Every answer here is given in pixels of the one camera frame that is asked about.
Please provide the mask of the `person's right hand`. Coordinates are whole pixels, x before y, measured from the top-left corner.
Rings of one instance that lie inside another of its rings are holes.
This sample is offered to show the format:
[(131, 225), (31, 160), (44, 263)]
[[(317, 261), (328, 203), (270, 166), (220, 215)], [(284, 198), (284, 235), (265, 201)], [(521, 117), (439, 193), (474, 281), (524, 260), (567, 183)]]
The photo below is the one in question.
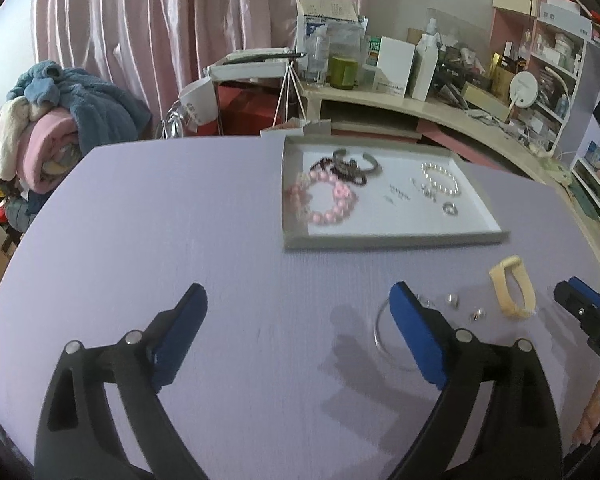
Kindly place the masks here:
[(589, 444), (592, 440), (594, 430), (600, 424), (600, 380), (588, 400), (577, 429), (574, 430), (571, 447), (576, 448), (582, 444)]

